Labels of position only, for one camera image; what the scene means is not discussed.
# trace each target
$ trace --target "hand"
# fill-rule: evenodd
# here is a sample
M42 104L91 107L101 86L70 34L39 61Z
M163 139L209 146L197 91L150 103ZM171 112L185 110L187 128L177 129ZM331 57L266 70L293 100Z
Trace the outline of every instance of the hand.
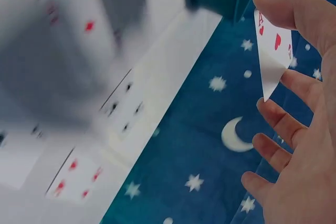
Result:
M265 120L293 149L263 134L255 149L280 175L275 184L255 173L244 187L264 210L266 224L336 223L336 7L325 0L253 0L275 26L298 30L322 56L323 82L287 70L281 82L314 112L305 127L273 101L258 101Z

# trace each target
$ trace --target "playing card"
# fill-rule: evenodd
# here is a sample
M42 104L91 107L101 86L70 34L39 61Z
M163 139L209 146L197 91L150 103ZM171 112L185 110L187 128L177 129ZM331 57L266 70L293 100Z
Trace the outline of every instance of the playing card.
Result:
M47 190L46 197L78 204L87 201L103 169L88 154L74 148Z
M46 147L46 134L0 89L0 183L20 189Z
M139 83L130 71L102 106L95 122L108 136L123 140L144 109Z
M102 0L39 0L50 29L81 82L104 83L114 36Z
M292 60L291 31L272 25L258 10L254 15L261 82L267 101Z

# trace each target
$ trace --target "fingernail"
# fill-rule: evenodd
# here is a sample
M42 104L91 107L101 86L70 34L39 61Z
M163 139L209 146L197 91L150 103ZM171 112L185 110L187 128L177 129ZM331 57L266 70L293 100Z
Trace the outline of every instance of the fingernail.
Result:
M258 99L258 101L257 101L257 108L258 108L258 110L259 110L259 106L263 102L263 100L264 100L263 97L261 97L261 98Z

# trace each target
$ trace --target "crescent moon pattern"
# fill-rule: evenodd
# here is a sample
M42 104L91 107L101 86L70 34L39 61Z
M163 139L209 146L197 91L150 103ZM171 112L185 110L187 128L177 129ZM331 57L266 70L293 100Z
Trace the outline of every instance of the crescent moon pattern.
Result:
M236 133L236 125L243 117L229 121L222 130L223 144L231 151L246 152L253 149L253 144L243 142Z

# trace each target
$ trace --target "blue cloth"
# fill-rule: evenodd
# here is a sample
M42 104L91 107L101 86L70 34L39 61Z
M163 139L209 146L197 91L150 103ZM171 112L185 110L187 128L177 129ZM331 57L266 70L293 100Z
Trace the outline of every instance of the blue cloth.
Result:
M254 134L264 132L289 149L256 108L262 89L253 11L251 3L245 20L236 26L220 22L103 224L264 223L258 202L254 201L250 210L241 206L253 196L246 193L240 177L252 170L275 182L278 174L255 150L229 150L221 138L224 125L242 116L235 128L242 141L250 143ZM292 37L297 59L292 68L313 76L315 69L321 69L318 52L296 31ZM251 51L241 47L243 40L253 43ZM251 72L249 78L244 77L246 70ZM209 87L214 77L226 81L219 87L221 91ZM279 85L271 98L296 119L310 124L311 111L291 91ZM199 188L187 183L190 179L198 181Z

